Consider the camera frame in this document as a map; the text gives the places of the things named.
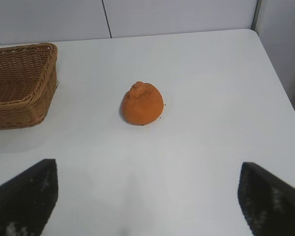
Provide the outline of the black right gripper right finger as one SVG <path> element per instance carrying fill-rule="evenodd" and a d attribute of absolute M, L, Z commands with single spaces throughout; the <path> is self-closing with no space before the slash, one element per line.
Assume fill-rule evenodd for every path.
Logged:
<path fill-rule="evenodd" d="M 238 202 L 254 236 L 295 236 L 295 188 L 263 167 L 244 162 Z"/>

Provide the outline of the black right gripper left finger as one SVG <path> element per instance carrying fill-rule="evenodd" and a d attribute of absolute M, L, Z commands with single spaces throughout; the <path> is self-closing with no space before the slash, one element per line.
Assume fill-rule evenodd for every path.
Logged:
<path fill-rule="evenodd" d="M 55 159 L 43 159 L 0 185 L 0 236 L 41 235 L 58 195 Z"/>

